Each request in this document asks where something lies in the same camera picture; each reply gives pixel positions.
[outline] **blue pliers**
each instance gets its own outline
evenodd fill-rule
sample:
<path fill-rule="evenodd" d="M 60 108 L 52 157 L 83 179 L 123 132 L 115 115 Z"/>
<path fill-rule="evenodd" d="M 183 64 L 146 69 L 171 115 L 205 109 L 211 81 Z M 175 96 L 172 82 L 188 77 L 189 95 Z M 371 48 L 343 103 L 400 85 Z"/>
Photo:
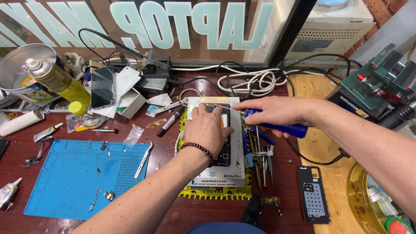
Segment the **blue pliers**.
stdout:
<path fill-rule="evenodd" d="M 247 126 L 247 129 L 250 130 L 250 131 L 252 131 L 254 134 L 257 134 L 255 128 L 252 128 L 252 127 Z M 270 137 L 268 137 L 266 134 L 264 134 L 264 133 L 262 133 L 260 131 L 259 131 L 259 136 L 262 137 L 262 138 L 264 138 L 266 141 L 270 142 L 270 144 L 276 145 L 276 143 Z"/>
<path fill-rule="evenodd" d="M 246 123 L 243 124 L 243 150 L 244 150 L 244 155 L 248 154 L 248 150 L 247 150 L 247 131 L 252 131 L 253 133 L 256 134 L 256 129 L 255 128 L 252 128 L 252 127 L 248 126 Z M 270 137 L 268 137 L 266 134 L 264 134 L 260 131 L 259 131 L 259 136 L 264 138 L 268 142 L 270 142 L 271 145 L 276 145 L 276 143 Z"/>

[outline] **brick wall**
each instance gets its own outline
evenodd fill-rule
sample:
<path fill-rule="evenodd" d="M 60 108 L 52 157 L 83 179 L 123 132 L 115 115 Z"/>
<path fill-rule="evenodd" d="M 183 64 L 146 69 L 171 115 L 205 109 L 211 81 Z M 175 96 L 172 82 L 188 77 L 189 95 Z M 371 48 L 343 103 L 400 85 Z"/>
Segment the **brick wall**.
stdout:
<path fill-rule="evenodd" d="M 360 48 L 377 30 L 383 26 L 401 7 L 406 4 L 407 0 L 362 0 L 371 12 L 374 22 L 377 22 L 372 29 L 368 31 L 353 47 L 351 47 L 344 56 L 350 57 Z"/>

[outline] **hand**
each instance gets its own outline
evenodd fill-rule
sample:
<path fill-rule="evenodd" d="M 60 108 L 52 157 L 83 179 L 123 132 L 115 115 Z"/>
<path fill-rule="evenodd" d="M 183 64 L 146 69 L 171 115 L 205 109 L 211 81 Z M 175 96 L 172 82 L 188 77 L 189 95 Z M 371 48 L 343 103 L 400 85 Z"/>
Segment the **hand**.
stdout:
<path fill-rule="evenodd" d="M 234 132 L 232 127 L 221 129 L 221 113 L 216 107 L 212 113 L 207 112 L 205 103 L 199 103 L 192 109 L 192 120 L 185 122 L 185 142 L 192 142 L 209 150 L 215 159 L 221 151 L 225 139 Z"/>
<path fill-rule="evenodd" d="M 317 99 L 306 97 L 264 97 L 260 99 L 247 100 L 233 106 L 235 110 L 253 108 L 263 112 L 252 114 L 245 118 L 247 124 L 269 123 L 274 125 L 303 124 L 310 126 L 310 107 Z M 288 133 L 272 130 L 277 137 L 289 137 Z"/>

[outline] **spray can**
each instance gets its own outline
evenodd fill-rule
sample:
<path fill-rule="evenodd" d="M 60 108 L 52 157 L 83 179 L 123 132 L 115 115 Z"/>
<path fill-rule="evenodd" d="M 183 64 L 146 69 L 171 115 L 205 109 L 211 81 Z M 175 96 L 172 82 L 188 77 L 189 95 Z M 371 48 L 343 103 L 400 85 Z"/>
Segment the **spray can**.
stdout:
<path fill-rule="evenodd" d="M 29 76 L 70 102 L 89 105 L 91 95 L 82 84 L 49 60 L 28 59 Z"/>

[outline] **glass window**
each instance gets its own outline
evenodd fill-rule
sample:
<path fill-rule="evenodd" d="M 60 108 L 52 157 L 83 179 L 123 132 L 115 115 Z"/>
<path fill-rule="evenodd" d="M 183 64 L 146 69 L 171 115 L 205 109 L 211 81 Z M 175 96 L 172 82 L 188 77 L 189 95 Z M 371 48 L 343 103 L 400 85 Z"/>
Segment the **glass window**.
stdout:
<path fill-rule="evenodd" d="M 150 48 L 172 61 L 268 62 L 294 0 L 114 1 L 0 4 L 0 56 L 30 43 L 51 46 L 63 56 L 75 52 L 97 59 L 78 38 L 81 28 L 108 35 L 144 54 Z M 102 57 L 112 43 L 90 33 L 83 41 Z"/>

